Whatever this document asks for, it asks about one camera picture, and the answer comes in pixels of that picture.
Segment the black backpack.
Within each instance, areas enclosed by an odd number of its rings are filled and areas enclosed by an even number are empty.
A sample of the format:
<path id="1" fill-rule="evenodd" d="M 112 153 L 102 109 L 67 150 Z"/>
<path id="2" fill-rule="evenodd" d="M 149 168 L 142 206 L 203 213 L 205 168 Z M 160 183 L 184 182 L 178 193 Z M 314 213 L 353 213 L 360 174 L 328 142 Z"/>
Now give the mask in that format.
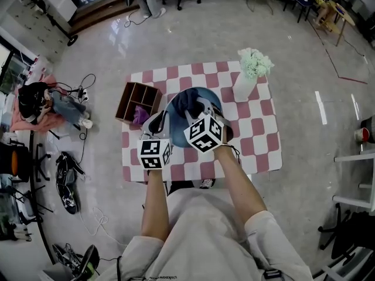
<path id="1" fill-rule="evenodd" d="M 56 159 L 56 189 L 65 210 L 72 215 L 79 211 L 74 193 L 78 174 L 84 176 L 85 172 L 70 153 L 61 151 Z"/>

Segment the purple cloth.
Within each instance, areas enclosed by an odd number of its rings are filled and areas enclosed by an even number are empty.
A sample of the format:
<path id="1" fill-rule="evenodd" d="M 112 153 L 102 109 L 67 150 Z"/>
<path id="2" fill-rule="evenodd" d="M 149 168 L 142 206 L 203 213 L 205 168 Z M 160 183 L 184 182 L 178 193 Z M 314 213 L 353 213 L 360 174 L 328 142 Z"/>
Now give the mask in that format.
<path id="1" fill-rule="evenodd" d="M 150 115 L 140 105 L 135 106 L 133 124 L 143 125 L 150 118 Z"/>

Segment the white desk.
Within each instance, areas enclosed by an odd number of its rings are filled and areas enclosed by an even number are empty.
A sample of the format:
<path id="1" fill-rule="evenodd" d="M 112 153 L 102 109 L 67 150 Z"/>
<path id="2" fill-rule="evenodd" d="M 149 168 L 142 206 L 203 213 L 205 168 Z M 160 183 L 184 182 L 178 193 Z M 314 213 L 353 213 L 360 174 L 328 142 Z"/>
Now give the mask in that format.
<path id="1" fill-rule="evenodd" d="M 337 203 L 365 208 L 369 210 L 370 212 L 373 212 L 375 211 L 375 149 L 361 151 L 358 155 L 340 156 L 340 157 L 334 158 L 334 162 L 352 162 L 352 161 L 358 161 L 358 160 L 372 160 L 373 162 L 373 177 L 372 177 L 371 183 L 358 185 L 358 188 L 360 189 L 371 190 L 369 201 L 341 197 L 337 195 L 334 195 L 332 197 L 332 200 Z"/>

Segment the pink chair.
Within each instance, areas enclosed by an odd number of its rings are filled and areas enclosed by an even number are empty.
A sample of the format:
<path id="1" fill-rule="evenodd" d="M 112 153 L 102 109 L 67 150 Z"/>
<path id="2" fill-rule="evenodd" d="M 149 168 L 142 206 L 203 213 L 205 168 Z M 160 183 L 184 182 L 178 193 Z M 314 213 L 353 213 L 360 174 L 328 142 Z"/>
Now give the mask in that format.
<path id="1" fill-rule="evenodd" d="M 48 86 L 56 90 L 59 90 L 61 93 L 63 92 L 60 88 L 57 87 L 57 81 L 53 75 L 49 75 L 45 77 L 43 80 L 37 81 L 37 82 L 44 82 Z M 51 112 L 48 113 L 46 116 L 44 116 L 42 121 L 36 125 L 26 122 L 22 118 L 21 113 L 19 112 L 18 91 L 16 93 L 15 102 L 13 103 L 13 114 L 12 114 L 11 127 L 10 127 L 10 130 L 12 132 L 22 131 L 22 130 L 47 132 L 53 128 L 60 126 L 62 123 L 64 123 L 64 119 L 62 118 L 62 116 L 51 113 Z"/>

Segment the person's left forearm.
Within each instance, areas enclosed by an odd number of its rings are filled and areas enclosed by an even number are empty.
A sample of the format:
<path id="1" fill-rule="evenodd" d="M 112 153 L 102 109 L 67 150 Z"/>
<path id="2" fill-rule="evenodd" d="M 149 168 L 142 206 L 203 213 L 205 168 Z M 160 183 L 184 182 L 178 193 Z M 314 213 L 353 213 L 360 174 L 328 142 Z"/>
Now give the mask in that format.
<path id="1" fill-rule="evenodd" d="M 151 170 L 149 173 L 141 235 L 163 242 L 169 235 L 169 214 L 161 170 Z"/>

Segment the black orange office chair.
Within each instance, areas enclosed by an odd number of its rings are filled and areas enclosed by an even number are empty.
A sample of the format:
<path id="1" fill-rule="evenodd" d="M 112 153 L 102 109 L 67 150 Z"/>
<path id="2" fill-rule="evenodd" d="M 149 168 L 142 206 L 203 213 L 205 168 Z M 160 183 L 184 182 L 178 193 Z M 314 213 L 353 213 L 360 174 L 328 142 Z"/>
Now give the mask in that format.
<path id="1" fill-rule="evenodd" d="M 51 158 L 51 154 L 45 153 L 39 157 L 39 149 L 43 145 L 38 143 L 36 146 L 35 158 L 30 154 L 28 148 L 22 145 L 6 145 L 0 142 L 0 174 L 10 174 L 13 177 L 18 177 L 21 183 L 27 183 L 35 172 L 39 172 L 42 177 L 49 181 L 42 168 L 42 162 Z"/>

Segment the round wooden table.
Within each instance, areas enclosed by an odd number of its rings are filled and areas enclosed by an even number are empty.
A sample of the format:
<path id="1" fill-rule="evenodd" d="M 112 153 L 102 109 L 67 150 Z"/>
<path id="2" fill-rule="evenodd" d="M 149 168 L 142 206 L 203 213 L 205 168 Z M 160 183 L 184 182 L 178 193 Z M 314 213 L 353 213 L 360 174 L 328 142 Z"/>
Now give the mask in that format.
<path id="1" fill-rule="evenodd" d="M 328 31 L 338 34 L 337 42 L 335 44 L 335 46 L 338 46 L 341 38 L 343 37 L 343 31 L 345 29 L 345 26 L 347 24 L 350 24 L 351 26 L 355 26 L 355 23 L 352 17 L 348 14 L 348 12 L 345 10 L 344 7 L 342 7 L 341 5 L 339 5 L 338 3 L 334 1 L 329 1 L 328 4 L 335 11 L 335 18 L 333 21 L 324 20 L 322 25 Z M 343 23 L 342 23 L 342 26 L 339 28 L 338 21 L 340 19 L 343 21 Z"/>

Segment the big blue plate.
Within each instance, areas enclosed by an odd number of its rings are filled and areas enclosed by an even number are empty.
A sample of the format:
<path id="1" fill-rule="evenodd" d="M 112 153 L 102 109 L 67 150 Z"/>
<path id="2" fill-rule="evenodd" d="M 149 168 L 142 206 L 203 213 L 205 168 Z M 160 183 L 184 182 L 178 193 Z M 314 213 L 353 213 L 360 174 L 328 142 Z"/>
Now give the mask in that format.
<path id="1" fill-rule="evenodd" d="M 222 111 L 220 99 L 212 90 L 209 90 L 203 87 L 191 87 L 191 88 L 196 88 L 199 92 L 200 97 L 208 99 L 212 104 L 214 104 L 217 107 L 217 109 L 220 109 Z M 186 140 L 185 140 L 185 136 L 183 135 L 183 131 L 188 127 L 188 122 L 186 119 L 181 118 L 176 113 L 172 105 L 172 99 L 165 108 L 165 110 L 168 111 L 170 115 L 170 123 L 171 123 L 170 135 L 171 135 L 172 143 L 175 146 L 179 148 L 184 148 L 183 146 L 185 145 Z"/>

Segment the wicker basket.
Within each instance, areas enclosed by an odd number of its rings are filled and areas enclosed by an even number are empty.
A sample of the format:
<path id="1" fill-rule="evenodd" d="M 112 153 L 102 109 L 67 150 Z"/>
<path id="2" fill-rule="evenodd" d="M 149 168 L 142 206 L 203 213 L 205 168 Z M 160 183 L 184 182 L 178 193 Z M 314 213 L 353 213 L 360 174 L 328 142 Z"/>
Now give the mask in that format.
<path id="1" fill-rule="evenodd" d="M 375 115 L 364 119 L 360 124 L 361 128 L 366 128 L 369 131 L 369 143 L 375 144 Z"/>

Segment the wooden compartment box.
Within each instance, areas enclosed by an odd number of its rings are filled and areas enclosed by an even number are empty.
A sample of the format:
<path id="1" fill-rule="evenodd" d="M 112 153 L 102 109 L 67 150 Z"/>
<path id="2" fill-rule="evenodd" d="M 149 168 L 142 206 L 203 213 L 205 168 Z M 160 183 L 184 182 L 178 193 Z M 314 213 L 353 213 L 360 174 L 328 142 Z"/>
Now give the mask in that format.
<path id="1" fill-rule="evenodd" d="M 162 93 L 155 87 L 143 83 L 127 82 L 115 118 L 126 124 L 131 124 L 136 105 L 140 105 L 152 116 L 158 112 L 161 98 Z"/>

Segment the pink white checkered tablecloth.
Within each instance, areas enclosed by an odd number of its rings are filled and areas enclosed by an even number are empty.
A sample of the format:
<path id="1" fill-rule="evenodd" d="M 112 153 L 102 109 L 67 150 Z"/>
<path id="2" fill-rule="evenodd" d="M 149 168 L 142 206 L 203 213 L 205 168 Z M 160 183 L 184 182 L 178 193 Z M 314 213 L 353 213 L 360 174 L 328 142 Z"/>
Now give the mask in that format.
<path id="1" fill-rule="evenodd" d="M 255 174 L 282 167 L 281 144 L 268 80 L 260 77 L 248 97 L 237 102 L 232 86 L 240 74 L 239 61 L 195 63 L 158 68 L 128 75 L 126 82 L 158 88 L 162 94 L 158 110 L 180 90 L 206 87 L 219 98 L 225 118 L 232 125 L 234 138 L 229 144 L 240 152 L 243 170 Z M 125 181 L 147 181 L 148 176 L 137 158 L 141 127 L 122 124 L 122 169 Z M 165 181 L 201 180 L 224 177 L 213 152 L 201 154 L 193 148 L 173 147 L 170 164 L 163 169 Z"/>

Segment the wooden step platform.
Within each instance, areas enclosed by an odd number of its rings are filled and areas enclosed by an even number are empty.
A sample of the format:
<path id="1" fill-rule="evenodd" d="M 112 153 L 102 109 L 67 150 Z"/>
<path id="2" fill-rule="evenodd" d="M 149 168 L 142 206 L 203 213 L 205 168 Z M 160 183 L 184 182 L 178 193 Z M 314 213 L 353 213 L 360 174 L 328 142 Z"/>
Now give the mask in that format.
<path id="1" fill-rule="evenodd" d="M 69 35 L 92 27 L 102 21 L 139 9 L 137 1 L 127 6 L 125 0 L 98 0 L 78 8 L 69 22 L 71 28 Z"/>

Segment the red bucket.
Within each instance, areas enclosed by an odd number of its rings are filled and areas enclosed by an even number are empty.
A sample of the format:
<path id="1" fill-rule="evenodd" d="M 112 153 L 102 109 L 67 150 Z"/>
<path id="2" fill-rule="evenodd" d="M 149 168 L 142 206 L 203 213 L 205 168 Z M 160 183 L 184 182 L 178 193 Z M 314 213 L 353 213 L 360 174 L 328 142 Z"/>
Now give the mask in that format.
<path id="1" fill-rule="evenodd" d="M 370 132 L 367 128 L 360 128 L 355 130 L 354 139 L 356 142 L 362 143 L 367 142 L 370 137 Z"/>

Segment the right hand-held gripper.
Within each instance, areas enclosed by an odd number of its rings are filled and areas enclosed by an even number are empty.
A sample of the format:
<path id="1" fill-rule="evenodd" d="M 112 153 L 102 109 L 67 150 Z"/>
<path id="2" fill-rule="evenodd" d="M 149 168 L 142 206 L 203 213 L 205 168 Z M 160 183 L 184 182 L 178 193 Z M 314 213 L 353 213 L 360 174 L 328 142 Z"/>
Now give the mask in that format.
<path id="1" fill-rule="evenodd" d="M 206 98 L 197 97 L 196 102 L 203 105 L 203 110 L 200 115 L 185 110 L 188 127 L 183 131 L 186 140 L 183 147 L 207 153 L 231 141 L 233 129 L 223 112 Z"/>

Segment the pale green flower bouquet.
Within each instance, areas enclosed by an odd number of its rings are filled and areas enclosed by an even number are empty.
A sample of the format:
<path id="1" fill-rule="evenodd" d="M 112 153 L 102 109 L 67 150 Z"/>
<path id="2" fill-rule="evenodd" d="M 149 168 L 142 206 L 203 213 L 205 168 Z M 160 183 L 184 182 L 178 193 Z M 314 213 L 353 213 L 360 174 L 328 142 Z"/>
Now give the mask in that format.
<path id="1" fill-rule="evenodd" d="M 248 80 L 266 76 L 274 67 L 270 58 L 257 49 L 248 47 L 237 53 L 240 56 L 241 71 Z"/>

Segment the person's beige shirt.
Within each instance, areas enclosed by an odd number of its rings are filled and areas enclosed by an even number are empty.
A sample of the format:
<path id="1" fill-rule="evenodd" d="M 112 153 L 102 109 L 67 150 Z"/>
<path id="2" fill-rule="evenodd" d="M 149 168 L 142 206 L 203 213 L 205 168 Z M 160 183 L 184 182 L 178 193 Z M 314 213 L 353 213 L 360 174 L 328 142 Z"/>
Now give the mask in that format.
<path id="1" fill-rule="evenodd" d="M 166 240 L 135 236 L 97 281 L 313 281 L 268 211 L 241 222 L 225 190 L 180 189 L 167 198 Z"/>

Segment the black coat rack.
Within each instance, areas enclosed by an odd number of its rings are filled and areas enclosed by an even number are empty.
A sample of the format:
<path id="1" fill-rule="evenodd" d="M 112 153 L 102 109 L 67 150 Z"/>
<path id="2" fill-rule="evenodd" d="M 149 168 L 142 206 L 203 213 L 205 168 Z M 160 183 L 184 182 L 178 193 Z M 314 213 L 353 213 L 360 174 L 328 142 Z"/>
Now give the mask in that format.
<path id="1" fill-rule="evenodd" d="M 30 2 L 28 3 L 28 6 L 29 5 L 32 5 L 31 6 L 31 9 L 34 8 L 34 7 L 38 7 L 42 13 L 44 15 L 46 15 L 46 17 L 48 18 L 48 20 L 50 21 L 51 25 L 52 26 L 55 26 L 58 28 L 58 30 L 60 30 L 62 32 L 62 34 L 65 35 L 65 37 L 68 38 L 68 42 L 67 42 L 67 45 L 68 46 L 72 46 L 78 39 L 78 36 L 77 35 L 69 35 L 61 26 L 60 24 L 55 20 L 55 18 L 48 12 L 47 10 L 47 6 L 46 6 L 46 3 L 44 0 L 30 0 Z"/>

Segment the person's black trousers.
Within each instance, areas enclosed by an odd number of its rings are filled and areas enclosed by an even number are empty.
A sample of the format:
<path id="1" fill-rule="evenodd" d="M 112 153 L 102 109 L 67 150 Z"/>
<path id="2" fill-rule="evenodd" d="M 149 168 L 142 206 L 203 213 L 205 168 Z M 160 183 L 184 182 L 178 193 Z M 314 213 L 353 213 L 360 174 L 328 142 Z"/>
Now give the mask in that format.
<path id="1" fill-rule="evenodd" d="M 195 188 L 196 186 L 191 180 L 172 181 L 170 189 L 168 191 L 168 195 L 180 189 L 195 189 Z"/>

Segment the dark blue cloth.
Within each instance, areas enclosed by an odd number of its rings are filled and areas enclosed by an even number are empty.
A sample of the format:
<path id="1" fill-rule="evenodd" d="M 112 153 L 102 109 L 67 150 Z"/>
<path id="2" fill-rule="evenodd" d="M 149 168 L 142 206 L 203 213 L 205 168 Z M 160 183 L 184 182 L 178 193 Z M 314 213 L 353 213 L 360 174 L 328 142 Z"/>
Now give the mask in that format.
<path id="1" fill-rule="evenodd" d="M 184 119 L 186 119 L 186 109 L 193 111 L 195 115 L 200 115 L 202 107 L 196 102 L 199 96 L 199 92 L 196 88 L 188 88 L 187 90 L 181 91 L 172 99 L 172 105 L 176 113 Z"/>

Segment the person's right forearm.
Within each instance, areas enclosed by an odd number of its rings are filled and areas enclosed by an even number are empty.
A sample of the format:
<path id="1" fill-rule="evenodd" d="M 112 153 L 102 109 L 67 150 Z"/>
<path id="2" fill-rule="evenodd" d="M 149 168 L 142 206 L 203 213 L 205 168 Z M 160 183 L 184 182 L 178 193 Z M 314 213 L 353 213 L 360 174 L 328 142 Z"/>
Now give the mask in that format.
<path id="1" fill-rule="evenodd" d="M 220 146 L 214 150 L 214 155 L 222 166 L 234 208 L 241 222 L 245 224 L 252 216 L 265 211 L 267 208 L 263 199 L 236 161 L 232 149 L 229 146 Z"/>

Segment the white vase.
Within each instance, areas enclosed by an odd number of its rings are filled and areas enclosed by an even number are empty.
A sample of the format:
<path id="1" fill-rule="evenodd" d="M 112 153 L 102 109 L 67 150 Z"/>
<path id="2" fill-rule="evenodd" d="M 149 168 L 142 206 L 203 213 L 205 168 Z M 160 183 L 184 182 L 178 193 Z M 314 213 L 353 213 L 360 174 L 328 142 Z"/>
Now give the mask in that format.
<path id="1" fill-rule="evenodd" d="M 257 78 L 248 78 L 244 72 L 241 72 L 233 85 L 233 94 L 235 102 L 246 102 L 257 84 Z"/>

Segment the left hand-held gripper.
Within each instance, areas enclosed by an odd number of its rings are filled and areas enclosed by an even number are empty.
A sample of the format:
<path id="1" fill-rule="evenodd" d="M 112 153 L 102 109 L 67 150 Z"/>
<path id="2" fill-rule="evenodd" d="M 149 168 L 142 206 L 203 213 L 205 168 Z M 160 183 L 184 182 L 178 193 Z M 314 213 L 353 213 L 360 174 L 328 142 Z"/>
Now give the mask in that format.
<path id="1" fill-rule="evenodd" d="M 168 111 L 150 116 L 142 125 L 137 141 L 137 157 L 144 170 L 162 170 L 172 155 L 171 124 Z"/>

